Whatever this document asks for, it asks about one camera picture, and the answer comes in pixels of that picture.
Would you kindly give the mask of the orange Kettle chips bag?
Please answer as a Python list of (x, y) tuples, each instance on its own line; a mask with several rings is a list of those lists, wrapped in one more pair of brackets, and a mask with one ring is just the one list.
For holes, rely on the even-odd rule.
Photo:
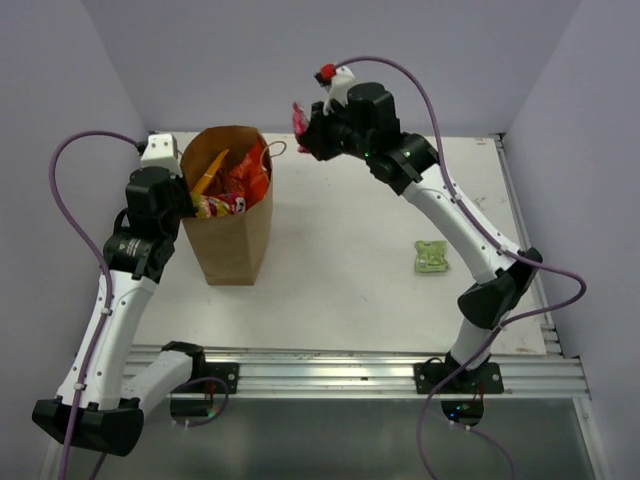
[(204, 194), (209, 186), (213, 183), (218, 171), (220, 170), (225, 158), (229, 154), (230, 150), (222, 150), (209, 165), (205, 173), (198, 180), (191, 192), (193, 194)]

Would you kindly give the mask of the colourful fruit candy packet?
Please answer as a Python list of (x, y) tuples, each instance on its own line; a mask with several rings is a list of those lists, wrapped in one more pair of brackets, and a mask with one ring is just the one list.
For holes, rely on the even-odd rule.
[(214, 196), (192, 193), (191, 199), (199, 219), (224, 217), (229, 213), (228, 204)]

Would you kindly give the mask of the small pink candy packet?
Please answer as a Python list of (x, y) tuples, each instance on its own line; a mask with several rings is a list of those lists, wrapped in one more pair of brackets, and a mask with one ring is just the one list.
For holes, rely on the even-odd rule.
[(301, 143), (301, 137), (309, 127), (309, 120), (302, 105), (298, 102), (292, 104), (292, 126), (294, 136), (298, 144), (299, 153), (309, 154), (310, 151)]

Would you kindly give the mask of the brown paper bag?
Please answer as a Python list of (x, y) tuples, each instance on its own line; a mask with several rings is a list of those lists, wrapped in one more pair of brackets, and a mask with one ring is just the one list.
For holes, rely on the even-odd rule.
[(237, 151), (240, 159), (258, 140), (267, 145), (265, 163), (270, 185), (265, 197), (244, 213), (205, 219), (195, 214), (184, 221), (188, 240), (209, 285), (252, 285), (257, 279), (271, 233), (271, 144), (254, 127), (213, 127), (196, 135), (182, 157), (181, 168), (191, 191), (222, 150)]

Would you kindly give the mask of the cassava chips bag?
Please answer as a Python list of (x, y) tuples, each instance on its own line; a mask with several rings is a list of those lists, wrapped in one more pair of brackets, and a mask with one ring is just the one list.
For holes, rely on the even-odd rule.
[(237, 151), (223, 150), (217, 157), (211, 193), (218, 198), (242, 197), (244, 209), (260, 202), (270, 185), (270, 172), (265, 163), (267, 145), (258, 140), (240, 159)]

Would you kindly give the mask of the small green candy packet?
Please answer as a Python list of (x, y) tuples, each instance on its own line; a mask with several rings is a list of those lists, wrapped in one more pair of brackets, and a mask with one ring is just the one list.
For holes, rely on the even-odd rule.
[(414, 271), (421, 274), (443, 273), (449, 269), (446, 258), (448, 243), (443, 240), (418, 240), (414, 244)]

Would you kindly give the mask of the pink silver chips bag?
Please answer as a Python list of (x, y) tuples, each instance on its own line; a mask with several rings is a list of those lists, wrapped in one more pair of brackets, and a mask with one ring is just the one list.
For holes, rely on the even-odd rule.
[(216, 197), (217, 215), (227, 216), (244, 213), (247, 208), (246, 198), (243, 193), (227, 193)]

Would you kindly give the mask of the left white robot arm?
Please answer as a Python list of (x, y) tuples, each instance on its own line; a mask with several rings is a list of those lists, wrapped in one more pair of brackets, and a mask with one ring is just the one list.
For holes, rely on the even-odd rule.
[(103, 247), (99, 290), (79, 353), (52, 399), (36, 402), (32, 419), (61, 444), (124, 457), (146, 417), (173, 390), (201, 390), (208, 379), (202, 347), (166, 344), (131, 380), (124, 367), (141, 317), (173, 255), (182, 219), (195, 213), (177, 169), (134, 171), (127, 207)]

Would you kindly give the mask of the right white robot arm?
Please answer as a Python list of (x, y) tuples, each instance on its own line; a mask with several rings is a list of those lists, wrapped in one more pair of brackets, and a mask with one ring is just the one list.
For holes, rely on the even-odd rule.
[(395, 101), (376, 82), (348, 88), (343, 101), (318, 101), (309, 124), (297, 137), (319, 161), (345, 154), (365, 162), (370, 173), (422, 212), (461, 256), (474, 283), (457, 300), (463, 321), (446, 355), (445, 379), (451, 389), (468, 392), (481, 380), (488, 361), (490, 336), (528, 291), (541, 254), (513, 242), (494, 247), (458, 207), (462, 195), (451, 193), (440, 170), (436, 149), (419, 134), (404, 132)]

